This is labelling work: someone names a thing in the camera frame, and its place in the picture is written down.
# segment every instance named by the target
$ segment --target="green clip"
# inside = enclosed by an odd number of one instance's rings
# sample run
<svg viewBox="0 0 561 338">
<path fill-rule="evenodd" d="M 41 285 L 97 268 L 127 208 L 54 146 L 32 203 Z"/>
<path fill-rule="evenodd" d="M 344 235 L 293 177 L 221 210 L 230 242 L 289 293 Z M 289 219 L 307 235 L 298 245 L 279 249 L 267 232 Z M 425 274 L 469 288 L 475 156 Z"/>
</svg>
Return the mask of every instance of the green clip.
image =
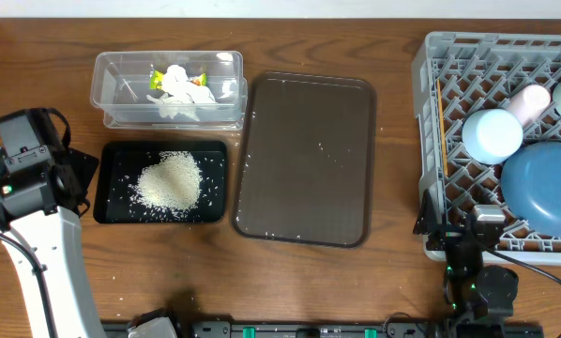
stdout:
<svg viewBox="0 0 561 338">
<path fill-rule="evenodd" d="M 243 328 L 243 338 L 255 338 L 255 328 Z"/>
<path fill-rule="evenodd" d="M 364 338 L 376 338 L 376 330 L 375 329 L 365 329 L 364 330 Z"/>
</svg>

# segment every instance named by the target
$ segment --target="blue bowl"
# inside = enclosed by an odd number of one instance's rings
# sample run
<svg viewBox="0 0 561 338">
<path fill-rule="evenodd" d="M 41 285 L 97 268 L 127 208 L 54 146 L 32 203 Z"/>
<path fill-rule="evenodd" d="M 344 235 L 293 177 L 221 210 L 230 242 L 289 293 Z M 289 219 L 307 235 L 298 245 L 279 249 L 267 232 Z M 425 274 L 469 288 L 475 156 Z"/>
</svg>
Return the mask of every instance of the blue bowl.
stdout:
<svg viewBox="0 0 561 338">
<path fill-rule="evenodd" d="M 520 149 L 506 161 L 501 186 L 516 217 L 540 234 L 561 237 L 561 143 Z"/>
</svg>

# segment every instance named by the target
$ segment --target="black tray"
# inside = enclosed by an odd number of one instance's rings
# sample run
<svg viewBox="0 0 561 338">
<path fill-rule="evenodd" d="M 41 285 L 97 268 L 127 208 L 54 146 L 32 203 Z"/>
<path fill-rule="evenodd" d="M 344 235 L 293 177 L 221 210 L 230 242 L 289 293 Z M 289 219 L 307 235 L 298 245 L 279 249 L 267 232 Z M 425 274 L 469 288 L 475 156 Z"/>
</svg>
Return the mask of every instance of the black tray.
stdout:
<svg viewBox="0 0 561 338">
<path fill-rule="evenodd" d="M 131 205 L 129 199 L 133 195 L 129 184 L 136 185 L 145 167 L 160 162 L 161 151 L 187 151 L 202 171 L 202 192 L 197 208 L 189 211 L 187 216 L 180 220 L 174 218 L 170 212 L 150 217 L 146 207 Z M 99 223 L 216 222 L 224 214 L 226 171 L 226 146 L 220 141 L 110 143 L 101 153 L 93 217 Z"/>
<path fill-rule="evenodd" d="M 374 89 L 357 79 L 268 72 L 251 97 L 235 230 L 248 238 L 361 245 L 370 232 Z"/>
</svg>

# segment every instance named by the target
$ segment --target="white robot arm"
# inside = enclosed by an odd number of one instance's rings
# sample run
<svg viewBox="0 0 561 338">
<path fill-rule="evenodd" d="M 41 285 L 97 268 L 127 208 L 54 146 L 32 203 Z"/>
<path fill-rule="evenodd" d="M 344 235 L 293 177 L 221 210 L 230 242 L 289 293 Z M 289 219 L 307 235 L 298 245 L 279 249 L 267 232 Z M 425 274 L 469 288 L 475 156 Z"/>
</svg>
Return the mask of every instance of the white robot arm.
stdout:
<svg viewBox="0 0 561 338">
<path fill-rule="evenodd" d="M 66 125 L 61 140 L 50 115 Z M 69 124 L 54 109 L 0 117 L 0 135 L 0 239 L 18 272 L 33 337 L 106 338 L 84 269 L 79 210 L 88 210 L 99 160 L 68 147 Z M 176 337 L 167 317 L 156 319 L 130 328 L 129 337 Z"/>
</svg>

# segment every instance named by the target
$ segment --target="wooden table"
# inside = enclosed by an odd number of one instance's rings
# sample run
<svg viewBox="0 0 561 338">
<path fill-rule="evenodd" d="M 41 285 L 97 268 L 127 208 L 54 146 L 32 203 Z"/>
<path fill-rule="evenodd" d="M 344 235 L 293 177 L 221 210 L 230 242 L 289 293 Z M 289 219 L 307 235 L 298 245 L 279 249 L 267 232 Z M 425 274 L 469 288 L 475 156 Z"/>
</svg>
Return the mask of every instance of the wooden table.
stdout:
<svg viewBox="0 0 561 338">
<path fill-rule="evenodd" d="M 286 70 L 370 82 L 378 95 L 371 236 L 357 250 L 250 240 L 229 225 L 104 225 L 83 217 L 83 254 L 99 315 L 131 319 L 166 304 L 185 318 L 384 321 L 403 311 L 439 318 L 444 265 L 412 235 L 420 145 L 410 66 L 427 33 L 561 34 L 561 21 L 5 20 L 0 19 L 0 115 L 51 106 L 72 146 L 100 156 L 113 140 L 220 139 L 235 163 L 236 132 L 115 131 L 89 103 L 105 51 L 236 50 L 251 82 Z M 230 177 L 235 175 L 231 167 Z M 232 191 L 234 183 L 229 183 Z M 89 190 L 94 199 L 97 178 Z M 524 269 L 515 320 L 561 331 L 561 287 Z M 561 268 L 546 268 L 561 277 Z M 30 334 L 12 263 L 0 244 L 0 337 Z"/>
</svg>

